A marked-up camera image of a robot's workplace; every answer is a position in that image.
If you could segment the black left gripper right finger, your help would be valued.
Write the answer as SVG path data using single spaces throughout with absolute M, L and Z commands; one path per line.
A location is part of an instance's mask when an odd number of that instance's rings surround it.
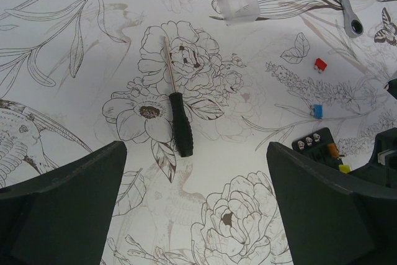
M 266 158 L 294 264 L 396 264 L 396 190 L 278 142 Z

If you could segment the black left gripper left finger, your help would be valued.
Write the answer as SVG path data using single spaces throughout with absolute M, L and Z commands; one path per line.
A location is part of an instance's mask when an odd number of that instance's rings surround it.
M 127 148 L 114 141 L 1 189 L 1 264 L 100 264 Z

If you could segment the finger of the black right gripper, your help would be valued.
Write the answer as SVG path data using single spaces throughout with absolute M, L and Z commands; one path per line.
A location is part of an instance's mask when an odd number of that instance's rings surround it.
M 396 188 L 396 128 L 377 134 L 368 163 L 349 175 L 379 186 Z
M 397 75 L 394 74 L 384 86 L 384 89 L 389 93 L 397 93 Z

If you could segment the yellow blade fuse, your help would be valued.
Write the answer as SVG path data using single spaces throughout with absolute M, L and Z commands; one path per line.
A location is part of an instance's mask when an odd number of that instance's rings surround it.
M 345 174 L 350 173 L 352 171 L 351 167 L 348 164 L 340 164 L 338 167 L 340 172 Z

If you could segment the orange blade fuse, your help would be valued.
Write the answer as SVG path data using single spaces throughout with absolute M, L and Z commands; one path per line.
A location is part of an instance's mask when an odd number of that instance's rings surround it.
M 327 148 L 328 148 L 328 152 L 329 152 L 329 154 L 331 155 L 332 158 L 338 159 L 338 158 L 345 157 L 345 155 L 340 154 L 340 152 L 339 152 L 339 150 L 338 150 L 338 148 L 337 148 L 335 143 L 327 144 Z

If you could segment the black fuse box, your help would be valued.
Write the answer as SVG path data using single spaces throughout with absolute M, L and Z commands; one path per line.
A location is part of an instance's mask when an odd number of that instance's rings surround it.
M 313 161 L 325 164 L 333 169 L 339 169 L 343 164 L 341 158 L 332 158 L 327 144 L 335 143 L 329 128 L 321 128 L 311 134 L 298 138 L 292 142 L 292 149 Z

